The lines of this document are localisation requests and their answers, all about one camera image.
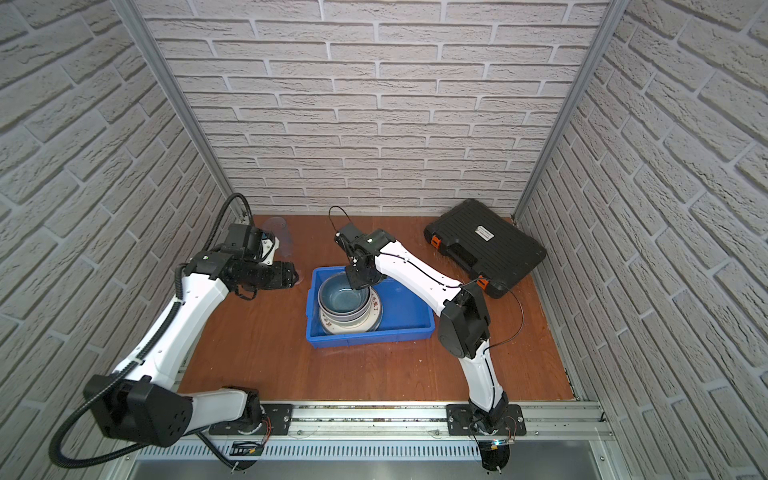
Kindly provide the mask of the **grey blue bowl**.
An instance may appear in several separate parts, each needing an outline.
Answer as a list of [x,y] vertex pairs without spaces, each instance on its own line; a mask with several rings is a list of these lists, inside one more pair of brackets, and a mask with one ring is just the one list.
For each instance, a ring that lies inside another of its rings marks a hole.
[[325,280],[319,289],[318,302],[322,300],[328,304],[333,304],[334,309],[344,309],[342,303],[346,303],[347,309],[352,309],[353,305],[369,298],[370,288],[363,289],[352,288],[345,273],[337,273]]

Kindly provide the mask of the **orange sunburst white plate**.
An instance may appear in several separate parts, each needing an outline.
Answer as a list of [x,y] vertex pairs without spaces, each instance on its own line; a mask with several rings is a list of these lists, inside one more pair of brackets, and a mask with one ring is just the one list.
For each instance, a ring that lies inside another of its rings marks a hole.
[[320,305],[319,318],[323,330],[330,335],[372,332],[378,329],[383,307],[378,294],[372,291],[366,303],[358,310],[341,314]]

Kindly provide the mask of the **lavender bowl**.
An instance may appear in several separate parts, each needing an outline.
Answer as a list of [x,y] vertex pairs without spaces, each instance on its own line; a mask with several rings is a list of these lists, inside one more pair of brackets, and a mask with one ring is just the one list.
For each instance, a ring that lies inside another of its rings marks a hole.
[[330,324],[353,325],[363,321],[371,308],[372,300],[367,298],[365,301],[357,302],[352,309],[347,309],[346,303],[342,303],[344,309],[334,309],[333,304],[319,301],[320,318],[323,322]]

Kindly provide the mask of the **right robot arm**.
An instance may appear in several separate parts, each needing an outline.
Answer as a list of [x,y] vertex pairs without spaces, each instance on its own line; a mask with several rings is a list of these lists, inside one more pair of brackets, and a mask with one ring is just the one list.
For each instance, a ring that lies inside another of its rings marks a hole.
[[481,287],[441,274],[382,229],[365,234],[348,223],[336,231],[334,241],[349,260],[345,273],[351,287],[370,287],[391,278],[434,311],[439,341],[459,359],[466,378],[474,429],[496,432],[508,397],[490,355],[490,314]]

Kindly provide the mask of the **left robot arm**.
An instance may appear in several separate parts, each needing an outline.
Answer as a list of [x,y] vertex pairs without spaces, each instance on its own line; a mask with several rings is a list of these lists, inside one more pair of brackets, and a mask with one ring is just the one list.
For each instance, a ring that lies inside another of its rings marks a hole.
[[264,413],[255,390],[182,395],[173,386],[209,317],[229,294],[251,300],[260,290],[294,286],[294,265],[274,258],[279,247],[273,233],[233,224],[224,242],[177,269],[172,300],[137,347],[110,375],[86,384],[84,396],[106,437],[167,447],[216,424],[230,423],[241,433],[260,429]]

